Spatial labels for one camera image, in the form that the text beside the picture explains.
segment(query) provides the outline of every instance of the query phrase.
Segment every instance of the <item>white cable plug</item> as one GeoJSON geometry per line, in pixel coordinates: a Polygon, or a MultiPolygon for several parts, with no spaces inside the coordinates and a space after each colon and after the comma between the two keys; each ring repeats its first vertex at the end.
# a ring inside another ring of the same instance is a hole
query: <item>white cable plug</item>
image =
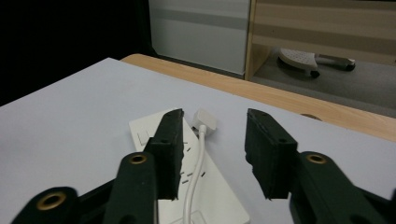
{"type": "Polygon", "coordinates": [[[192,127],[198,129],[199,131],[199,154],[198,161],[195,165],[195,169],[192,174],[191,181],[186,193],[186,198],[184,201],[183,224],[191,224],[192,196],[194,194],[195,186],[201,173],[202,165],[204,164],[205,136],[212,134],[216,130],[216,126],[216,118],[207,113],[205,110],[199,109],[195,113],[194,119],[192,121],[192,127]]]}

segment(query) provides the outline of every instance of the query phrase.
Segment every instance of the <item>white power strip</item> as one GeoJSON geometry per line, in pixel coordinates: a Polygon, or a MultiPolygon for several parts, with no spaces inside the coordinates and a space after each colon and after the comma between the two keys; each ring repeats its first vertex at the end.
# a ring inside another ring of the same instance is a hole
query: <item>white power strip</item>
{"type": "MultiPolygon", "coordinates": [[[[129,122],[136,151],[143,151],[149,138],[154,136],[163,115],[174,109],[176,108],[129,122]]],[[[183,141],[184,158],[180,173],[178,200],[158,201],[160,224],[182,223],[184,199],[198,158],[198,138],[184,118],[183,141]]],[[[195,188],[191,211],[193,211],[191,213],[193,224],[245,224],[250,221],[245,208],[238,201],[218,167],[206,152],[201,177],[195,188]]]]}

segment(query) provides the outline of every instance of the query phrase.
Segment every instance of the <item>white cable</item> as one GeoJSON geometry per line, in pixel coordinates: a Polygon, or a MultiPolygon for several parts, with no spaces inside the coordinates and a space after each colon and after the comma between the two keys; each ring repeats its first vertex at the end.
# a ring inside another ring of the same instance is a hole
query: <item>white cable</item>
{"type": "Polygon", "coordinates": [[[195,165],[194,173],[192,174],[189,187],[187,188],[186,198],[184,200],[184,210],[183,210],[183,224],[191,224],[191,206],[192,206],[192,196],[195,191],[195,186],[198,182],[198,177],[201,173],[202,165],[204,164],[205,155],[205,135],[206,126],[199,126],[199,154],[198,161],[195,165]]]}

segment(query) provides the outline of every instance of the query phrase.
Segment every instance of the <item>white tabletop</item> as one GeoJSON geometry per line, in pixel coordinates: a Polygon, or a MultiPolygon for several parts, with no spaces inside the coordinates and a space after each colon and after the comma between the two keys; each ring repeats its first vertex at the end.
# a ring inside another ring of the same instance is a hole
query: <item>white tabletop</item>
{"type": "Polygon", "coordinates": [[[103,60],[0,107],[0,223],[9,223],[37,193],[68,186],[79,194],[113,179],[134,152],[128,122],[180,107],[218,118],[207,151],[247,209],[251,223],[292,223],[289,202],[267,201],[245,161],[248,108],[271,114],[299,151],[333,158],[358,187],[390,198],[396,187],[396,143],[165,76],[103,60]]]}

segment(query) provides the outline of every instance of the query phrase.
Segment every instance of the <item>floor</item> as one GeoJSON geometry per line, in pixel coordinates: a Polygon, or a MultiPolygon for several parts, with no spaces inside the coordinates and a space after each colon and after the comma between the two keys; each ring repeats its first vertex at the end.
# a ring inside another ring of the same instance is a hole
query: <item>floor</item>
{"type": "MultiPolygon", "coordinates": [[[[242,78],[199,64],[163,59],[242,78]]],[[[318,58],[317,63],[320,76],[312,78],[308,71],[282,63],[278,59],[278,49],[273,48],[268,60],[250,81],[396,118],[396,66],[356,62],[355,69],[348,72],[344,64],[334,60],[318,58]]]]}

